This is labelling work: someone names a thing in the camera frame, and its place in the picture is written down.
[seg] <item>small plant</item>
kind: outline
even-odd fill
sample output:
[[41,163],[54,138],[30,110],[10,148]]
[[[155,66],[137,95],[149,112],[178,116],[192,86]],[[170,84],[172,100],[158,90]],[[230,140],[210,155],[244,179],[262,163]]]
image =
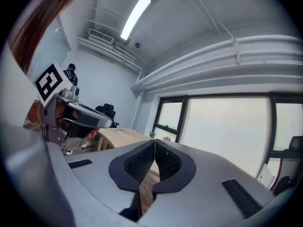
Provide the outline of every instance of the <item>small plant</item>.
[[155,134],[155,133],[150,132],[150,137],[151,137],[152,139],[154,139],[154,138],[155,138],[155,136],[156,136],[156,134]]

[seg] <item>air vent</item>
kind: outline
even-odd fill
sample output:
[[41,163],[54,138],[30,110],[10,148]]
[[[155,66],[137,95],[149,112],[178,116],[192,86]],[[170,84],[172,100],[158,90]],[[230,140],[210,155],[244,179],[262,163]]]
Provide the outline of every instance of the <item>air vent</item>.
[[101,41],[103,41],[103,42],[105,42],[107,44],[112,44],[114,42],[114,38],[109,37],[108,35],[103,34],[103,33],[99,32],[97,30],[94,30],[94,29],[90,29],[89,30],[89,35],[91,37],[94,37],[94,38],[96,38],[98,40],[101,40]]
[[222,185],[238,206],[244,218],[249,218],[262,209],[235,179],[224,181]]

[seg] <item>ceiling light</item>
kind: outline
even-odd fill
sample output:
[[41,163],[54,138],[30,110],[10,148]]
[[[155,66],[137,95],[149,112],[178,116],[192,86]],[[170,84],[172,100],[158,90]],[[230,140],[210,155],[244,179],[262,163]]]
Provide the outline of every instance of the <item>ceiling light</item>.
[[124,29],[121,34],[121,38],[127,40],[129,34],[131,33],[134,25],[137,23],[138,19],[140,18],[141,14],[144,12],[144,10],[148,7],[148,5],[151,3],[151,0],[139,0],[136,6],[134,7],[131,15],[129,16]]

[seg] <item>ceiling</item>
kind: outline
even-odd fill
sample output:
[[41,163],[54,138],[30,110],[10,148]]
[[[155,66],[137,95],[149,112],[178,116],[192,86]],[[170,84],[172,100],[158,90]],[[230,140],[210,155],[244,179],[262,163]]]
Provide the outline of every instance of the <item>ceiling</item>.
[[[130,38],[124,41],[120,35],[137,1],[98,0],[97,23],[92,26],[144,58],[136,63],[148,65],[149,71],[159,67],[162,61],[167,63],[185,52],[230,38],[219,21],[233,36],[296,35],[290,17],[278,0],[152,0]],[[241,28],[246,28],[245,32],[240,33]]]

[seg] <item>window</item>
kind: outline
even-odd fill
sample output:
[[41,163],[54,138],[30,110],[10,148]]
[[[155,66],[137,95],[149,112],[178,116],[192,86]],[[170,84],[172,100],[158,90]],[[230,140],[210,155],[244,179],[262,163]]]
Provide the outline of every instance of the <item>window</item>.
[[61,23],[59,19],[56,18],[49,25],[40,43],[36,47],[28,73],[29,80],[33,82],[53,61],[56,61],[59,66],[62,66],[70,50]]
[[181,107],[182,103],[163,104],[158,123],[176,130],[179,123]]
[[153,127],[156,139],[178,142],[186,105],[185,97],[160,100]]
[[289,176],[290,181],[294,178],[295,183],[303,172],[303,146],[288,149],[293,136],[303,137],[301,94],[162,98],[153,130],[157,139],[169,138],[220,155],[272,189],[277,175]]
[[267,142],[266,98],[201,98],[188,103],[181,143],[220,155],[257,176]]
[[303,135],[303,105],[276,104],[276,119],[274,150],[288,149],[293,136]]

